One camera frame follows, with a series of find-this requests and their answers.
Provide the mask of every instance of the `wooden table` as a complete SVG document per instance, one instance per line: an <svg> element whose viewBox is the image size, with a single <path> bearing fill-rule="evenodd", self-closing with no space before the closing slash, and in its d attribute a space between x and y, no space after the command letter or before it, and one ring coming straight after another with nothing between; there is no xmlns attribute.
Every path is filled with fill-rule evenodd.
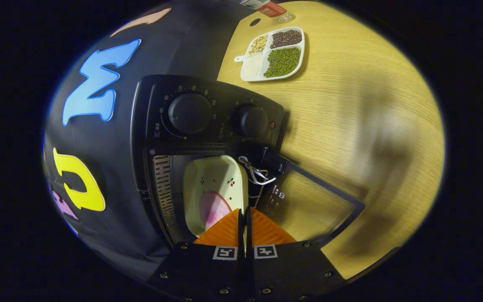
<svg viewBox="0 0 483 302"><path fill-rule="evenodd" d="M322 248L349 279L404 244L428 214L445 160L441 115L418 69L378 33L324 4L281 5L294 21L275 23L259 12L240 21L217 80L283 105L290 119L282 155L366 204ZM301 69L284 80L242 81L234 57L254 37L287 26L305 32ZM330 208L314 196L288 210L281 225L297 240L328 227Z"/></svg>

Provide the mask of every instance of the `black fabric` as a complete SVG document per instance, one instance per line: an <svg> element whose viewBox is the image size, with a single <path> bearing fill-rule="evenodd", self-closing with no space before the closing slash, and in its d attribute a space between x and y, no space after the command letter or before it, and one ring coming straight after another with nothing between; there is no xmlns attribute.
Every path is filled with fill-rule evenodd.
<svg viewBox="0 0 483 302"><path fill-rule="evenodd" d="M48 183L62 199L70 200L64 183L78 189L82 183L71 177L59 177L52 150L78 157L91 171L106 199L102 212L79 210L68 202L79 221L65 217L89 247L116 262L127 273L146 278L169 252L146 215L136 190L129 155L130 116L137 82L149 74L181 74L216 79L224 52L240 19L249 9L232 9L232 3L220 1L182 1L163 4L142 16L171 10L151 25L137 25L104 38L73 65L61 82L46 123L45 147ZM79 73L83 62L97 50L142 42L129 62L117 69L119 80L99 90L117 92L113 117L102 122L97 115L71 118L63 127L61 116L69 94L85 77Z"/></svg>
<svg viewBox="0 0 483 302"><path fill-rule="evenodd" d="M72 235L40 160L42 121L69 66L154 2L0 2L0 301L168 300ZM483 301L483 2L329 4L372 15L378 28L396 29L431 60L449 90L441 106L451 148L447 183L418 233L324 301Z"/></svg>

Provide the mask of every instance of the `black mount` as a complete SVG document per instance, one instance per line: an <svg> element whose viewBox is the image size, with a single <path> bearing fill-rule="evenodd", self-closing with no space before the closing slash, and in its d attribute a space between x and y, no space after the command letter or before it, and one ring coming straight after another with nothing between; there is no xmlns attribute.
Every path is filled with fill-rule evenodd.
<svg viewBox="0 0 483 302"><path fill-rule="evenodd" d="M147 283L180 301L313 300L346 281L310 241L252 247L251 211L238 214L238 247L179 242Z"/></svg>

